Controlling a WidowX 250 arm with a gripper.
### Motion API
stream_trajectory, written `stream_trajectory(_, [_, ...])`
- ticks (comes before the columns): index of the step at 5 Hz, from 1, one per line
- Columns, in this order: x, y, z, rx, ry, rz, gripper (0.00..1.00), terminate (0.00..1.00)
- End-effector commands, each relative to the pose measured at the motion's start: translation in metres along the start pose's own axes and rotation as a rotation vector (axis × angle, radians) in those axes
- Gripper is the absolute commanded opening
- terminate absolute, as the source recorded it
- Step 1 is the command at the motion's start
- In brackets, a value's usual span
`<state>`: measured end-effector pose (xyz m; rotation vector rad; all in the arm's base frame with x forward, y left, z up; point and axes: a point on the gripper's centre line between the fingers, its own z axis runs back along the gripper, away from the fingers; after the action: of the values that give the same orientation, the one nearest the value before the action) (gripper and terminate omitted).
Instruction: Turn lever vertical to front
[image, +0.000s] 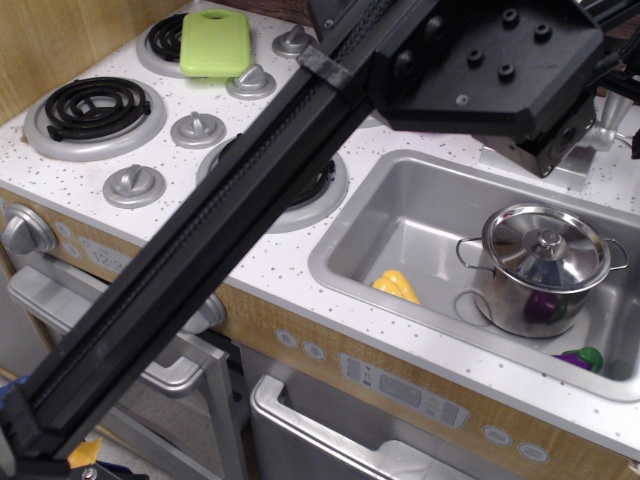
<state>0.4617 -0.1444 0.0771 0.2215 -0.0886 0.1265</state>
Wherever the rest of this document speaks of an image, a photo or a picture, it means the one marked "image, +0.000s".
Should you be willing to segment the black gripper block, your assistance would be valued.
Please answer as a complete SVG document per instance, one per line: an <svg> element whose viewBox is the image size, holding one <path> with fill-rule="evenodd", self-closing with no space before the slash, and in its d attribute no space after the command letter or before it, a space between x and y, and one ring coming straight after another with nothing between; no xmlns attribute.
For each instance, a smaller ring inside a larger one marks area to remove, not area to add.
<svg viewBox="0 0 640 480"><path fill-rule="evenodd" d="M397 1L370 98L396 130L469 134L544 177L593 118L603 43L573 1Z"/></svg>

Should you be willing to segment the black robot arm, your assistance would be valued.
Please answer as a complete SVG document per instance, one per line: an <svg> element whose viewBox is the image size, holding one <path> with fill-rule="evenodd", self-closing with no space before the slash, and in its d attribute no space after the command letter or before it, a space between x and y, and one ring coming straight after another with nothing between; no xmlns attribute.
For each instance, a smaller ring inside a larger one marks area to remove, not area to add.
<svg viewBox="0 0 640 480"><path fill-rule="evenodd" d="M583 105L603 33L573 1L355 1L222 165L1 409L17 468L79 444L372 111L397 131L547 146Z"/></svg>

